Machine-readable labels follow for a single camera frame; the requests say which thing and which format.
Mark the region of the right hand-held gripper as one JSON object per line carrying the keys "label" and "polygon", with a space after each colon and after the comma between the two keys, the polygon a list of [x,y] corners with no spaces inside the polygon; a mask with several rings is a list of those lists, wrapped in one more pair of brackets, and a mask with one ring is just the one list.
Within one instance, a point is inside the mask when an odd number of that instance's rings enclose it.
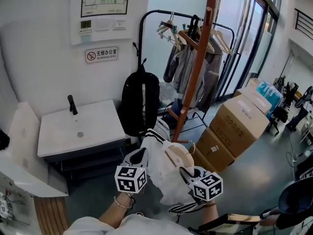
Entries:
{"label": "right hand-held gripper", "polygon": [[195,166],[193,173],[184,167],[180,167],[179,172],[195,198],[209,202],[223,193],[223,179],[215,172],[200,166]]}

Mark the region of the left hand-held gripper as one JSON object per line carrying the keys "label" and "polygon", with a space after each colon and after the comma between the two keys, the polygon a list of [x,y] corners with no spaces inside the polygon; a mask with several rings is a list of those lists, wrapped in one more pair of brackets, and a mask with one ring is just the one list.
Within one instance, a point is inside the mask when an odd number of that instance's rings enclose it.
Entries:
{"label": "left hand-held gripper", "polygon": [[147,183],[148,150],[137,149],[125,156],[116,167],[114,179],[117,190],[125,193],[139,193]]}

